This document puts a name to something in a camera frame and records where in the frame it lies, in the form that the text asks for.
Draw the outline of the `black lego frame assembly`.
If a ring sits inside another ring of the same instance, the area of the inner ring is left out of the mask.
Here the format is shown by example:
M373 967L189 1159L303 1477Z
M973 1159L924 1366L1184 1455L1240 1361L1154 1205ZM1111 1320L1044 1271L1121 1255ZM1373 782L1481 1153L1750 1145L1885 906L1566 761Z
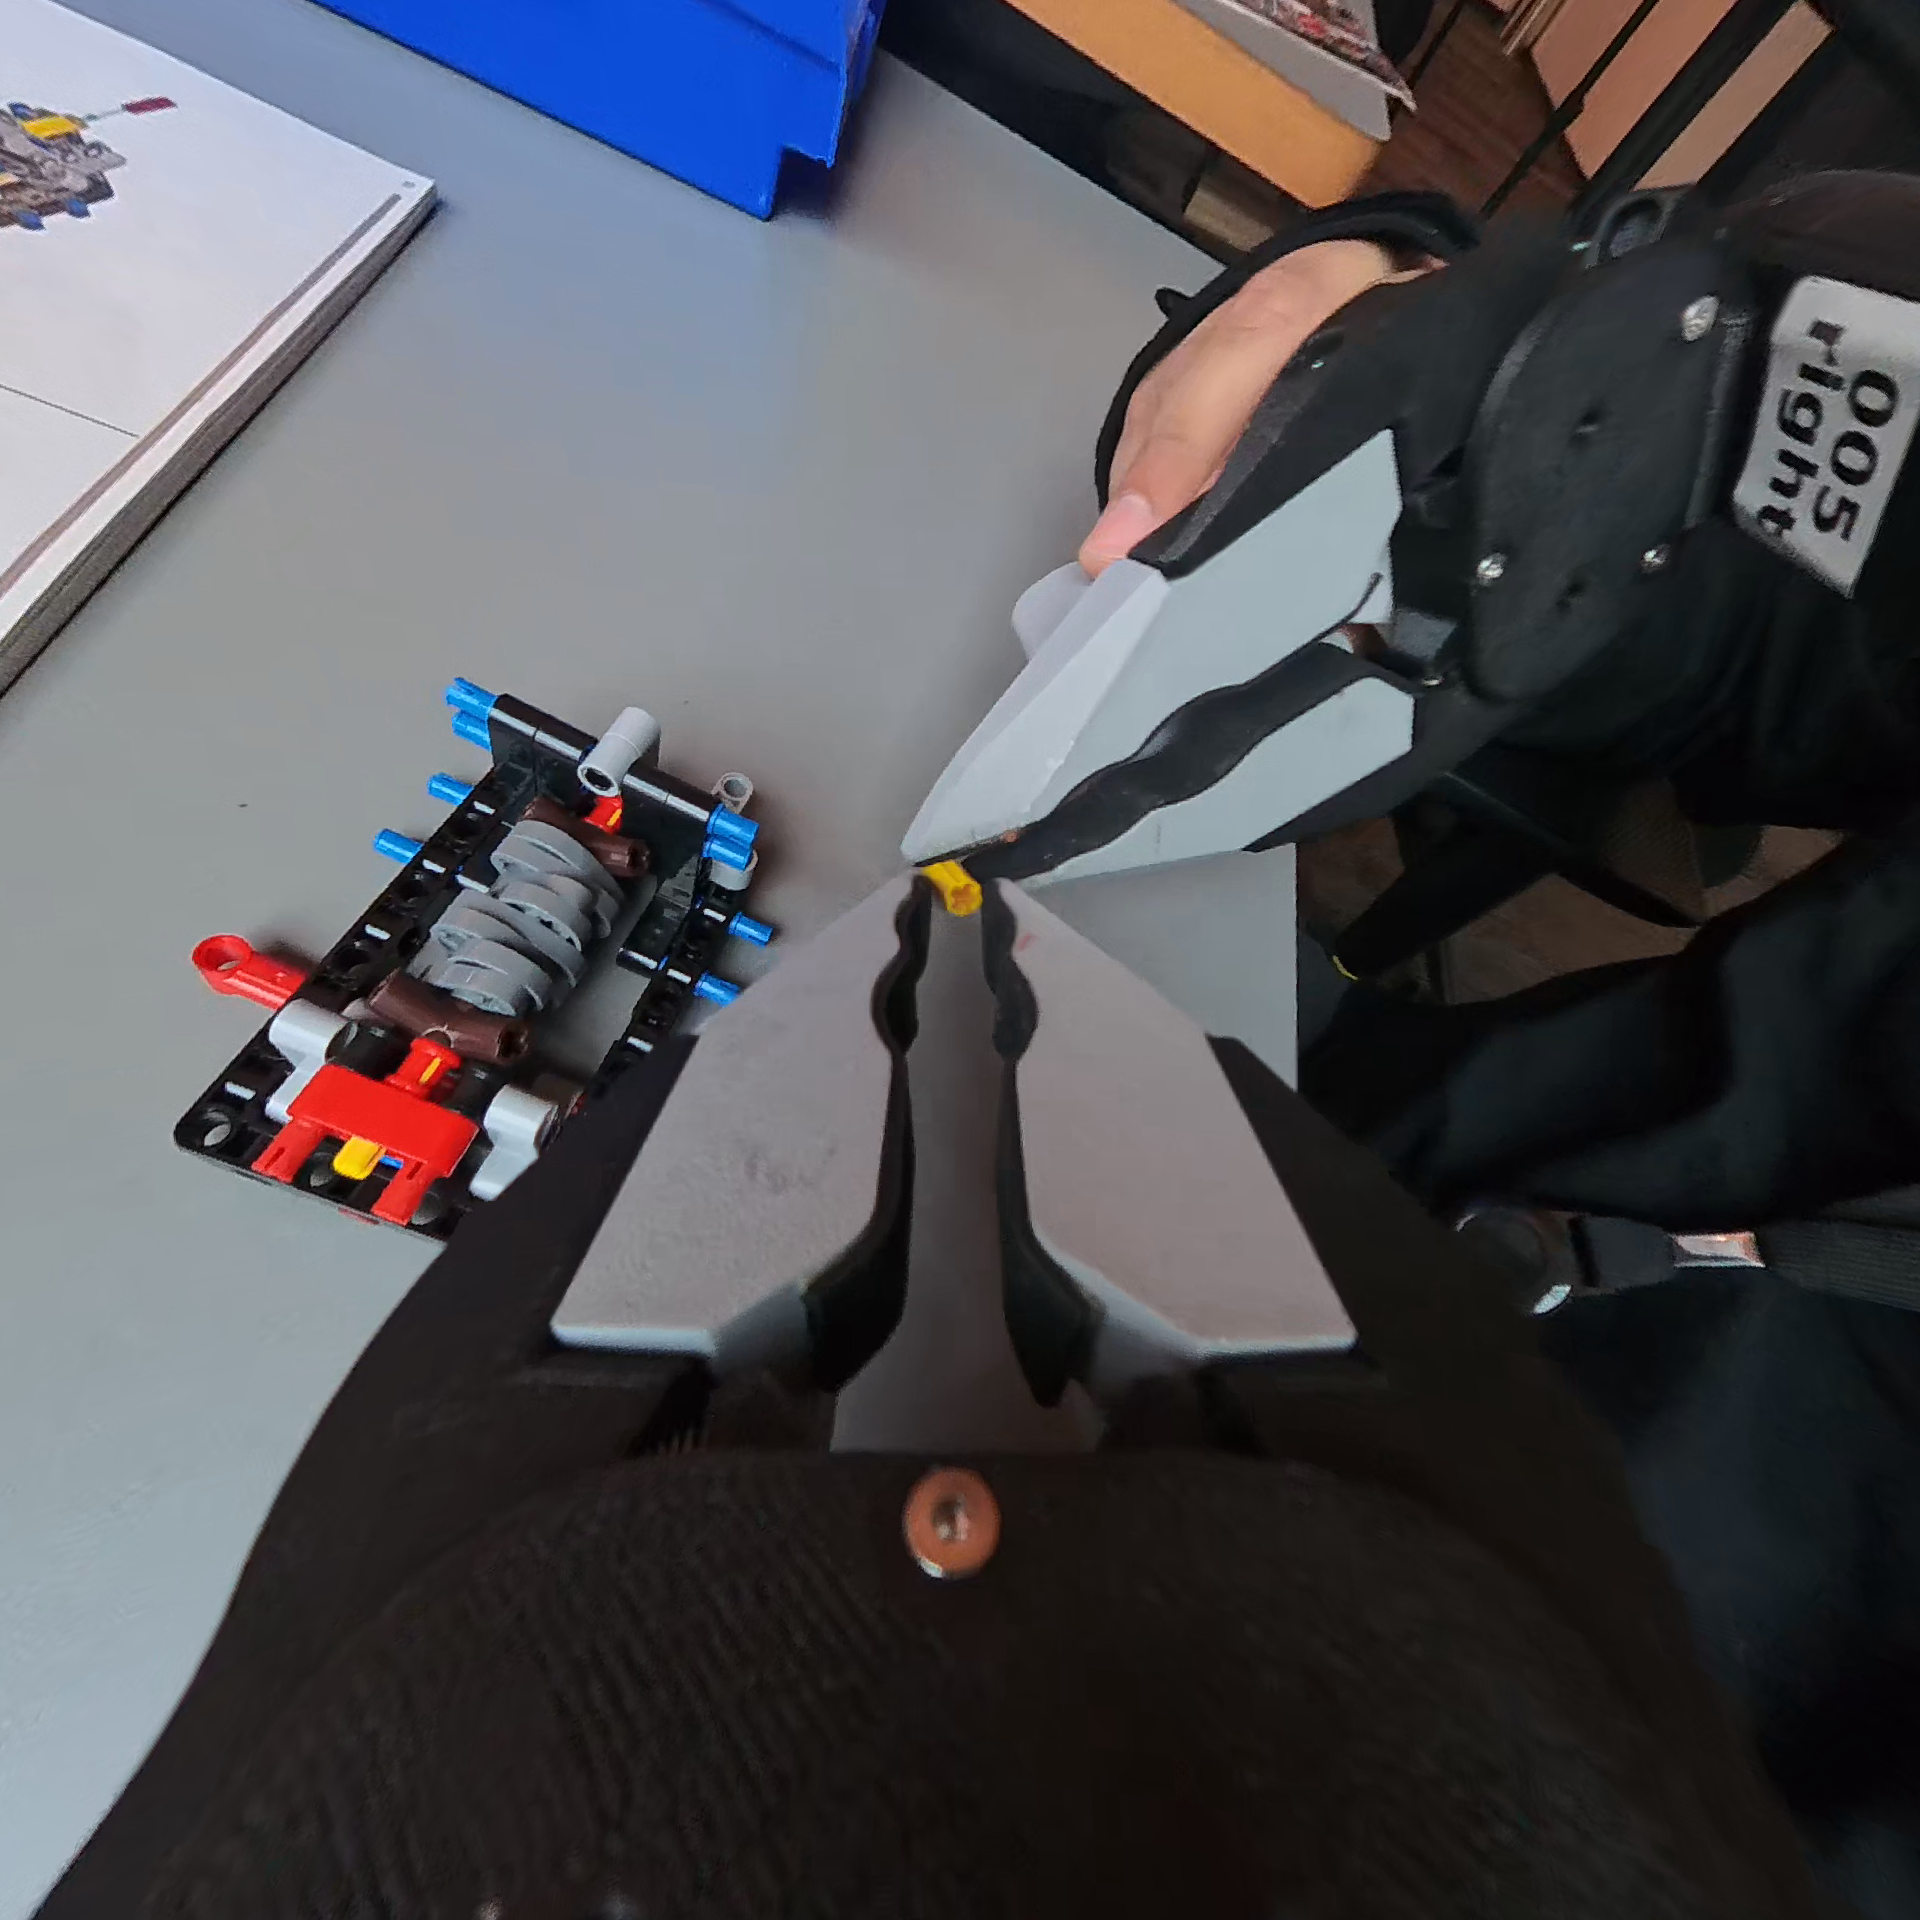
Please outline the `black lego frame assembly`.
M469 679L444 690L472 782L430 776L429 835L385 829L378 898L316 963L216 934L208 988L268 1013L176 1121L182 1157L449 1241L585 1103L701 1008L774 928L744 900L755 782L659 768L659 721L565 726Z

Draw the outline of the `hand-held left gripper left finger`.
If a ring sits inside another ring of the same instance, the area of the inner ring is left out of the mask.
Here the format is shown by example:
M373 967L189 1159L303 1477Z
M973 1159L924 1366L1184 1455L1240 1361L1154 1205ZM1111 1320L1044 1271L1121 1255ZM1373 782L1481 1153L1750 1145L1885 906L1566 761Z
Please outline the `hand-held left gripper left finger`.
M701 1026L552 1312L558 1344L839 1390L887 1341L924 960L927 882L899 874Z

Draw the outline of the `lego instruction booklet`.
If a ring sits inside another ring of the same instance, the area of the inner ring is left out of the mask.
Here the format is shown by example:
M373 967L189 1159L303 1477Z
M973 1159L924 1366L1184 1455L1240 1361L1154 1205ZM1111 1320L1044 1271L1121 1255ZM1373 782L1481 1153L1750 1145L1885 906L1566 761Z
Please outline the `lego instruction booklet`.
M4 685L437 205L61 2L4 2Z

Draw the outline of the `white printed box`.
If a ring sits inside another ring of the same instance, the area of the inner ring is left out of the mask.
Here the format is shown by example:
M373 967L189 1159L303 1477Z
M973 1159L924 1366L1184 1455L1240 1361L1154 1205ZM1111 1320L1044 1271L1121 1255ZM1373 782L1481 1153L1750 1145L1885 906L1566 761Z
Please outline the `white printed box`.
M1429 2L1183 2L1208 29L1373 140L1414 96L1401 63Z

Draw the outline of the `person's right hand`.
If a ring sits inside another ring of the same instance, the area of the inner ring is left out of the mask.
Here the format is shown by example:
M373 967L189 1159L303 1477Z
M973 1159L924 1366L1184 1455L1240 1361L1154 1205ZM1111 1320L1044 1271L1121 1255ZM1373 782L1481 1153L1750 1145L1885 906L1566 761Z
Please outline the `person's right hand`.
M1215 488L1274 379L1350 300L1429 270L1436 257L1366 238L1319 241L1259 267L1134 391L1107 506L1079 550L1080 571L1094 577L1128 558Z

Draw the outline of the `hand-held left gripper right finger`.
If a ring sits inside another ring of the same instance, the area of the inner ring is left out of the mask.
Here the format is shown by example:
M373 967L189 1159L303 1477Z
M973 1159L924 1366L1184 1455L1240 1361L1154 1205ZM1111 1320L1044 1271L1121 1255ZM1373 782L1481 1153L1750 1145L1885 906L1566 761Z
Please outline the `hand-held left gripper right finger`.
M987 882L1001 1320L1037 1405L1352 1354L1210 1036L1016 882Z

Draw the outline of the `blue plastic bin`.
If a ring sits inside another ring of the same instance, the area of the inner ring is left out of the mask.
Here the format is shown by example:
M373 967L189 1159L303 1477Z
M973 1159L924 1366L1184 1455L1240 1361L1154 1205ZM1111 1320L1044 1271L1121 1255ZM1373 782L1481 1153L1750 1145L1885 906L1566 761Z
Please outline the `blue plastic bin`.
M328 2L755 218L828 174L885 2Z

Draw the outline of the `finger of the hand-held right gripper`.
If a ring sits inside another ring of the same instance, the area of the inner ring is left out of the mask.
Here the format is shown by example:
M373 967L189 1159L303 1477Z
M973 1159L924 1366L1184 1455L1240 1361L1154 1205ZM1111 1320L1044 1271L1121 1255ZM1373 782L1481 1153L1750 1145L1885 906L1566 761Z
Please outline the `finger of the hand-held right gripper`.
M900 860L966 865L1195 697L1289 654L1352 654L1345 629L1395 610L1399 516L1390 438L1373 438L1184 577L1135 558L1041 577L1016 604L1028 664L934 782Z
M1418 697L1352 654L1289 654L1177 709L1019 829L966 850L973 878L1066 882L1244 851L1401 761Z

